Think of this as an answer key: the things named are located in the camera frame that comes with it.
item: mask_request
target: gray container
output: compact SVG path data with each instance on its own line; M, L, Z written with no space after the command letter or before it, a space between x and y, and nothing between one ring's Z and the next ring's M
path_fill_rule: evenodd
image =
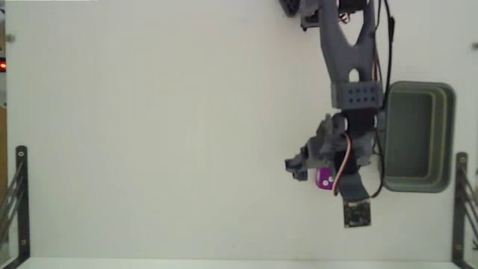
M386 113L385 178L391 191L438 193L450 183L455 94L446 84L401 81Z

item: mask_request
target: gray robot arm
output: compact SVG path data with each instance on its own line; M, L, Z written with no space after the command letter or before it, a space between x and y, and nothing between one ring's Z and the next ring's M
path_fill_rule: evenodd
M372 77L376 55L374 0L349 0L345 7L351 12L363 11L364 24L357 43L350 45L338 20L340 5L336 0L302 0L302 28L320 28L320 43L329 72L332 106L341 112L326 115L314 137L300 153L285 161L286 170L298 180L306 180L308 168L331 167L337 171L347 148L346 133L352 153L338 185L346 201L365 200L369 194L361 183L359 168L370 163L372 145L382 107L382 84ZM350 81L349 74L357 70L359 81Z

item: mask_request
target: white backdrop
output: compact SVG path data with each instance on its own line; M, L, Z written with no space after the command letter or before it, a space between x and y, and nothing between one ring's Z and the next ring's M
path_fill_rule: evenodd
M392 2L393 80L455 88L454 149L472 164L477 3ZM341 199L285 172L334 111L317 30L277 0L8 2L7 14L9 153L29 148L33 256L450 260L453 188L385 190L372 227L344 229ZM373 191L376 165L361 171Z

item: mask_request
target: purple block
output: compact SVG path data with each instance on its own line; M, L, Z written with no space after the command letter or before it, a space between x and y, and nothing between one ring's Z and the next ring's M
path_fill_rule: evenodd
M334 177L332 175L332 169L329 167L317 169L315 184L323 190L331 190L332 186L334 185Z

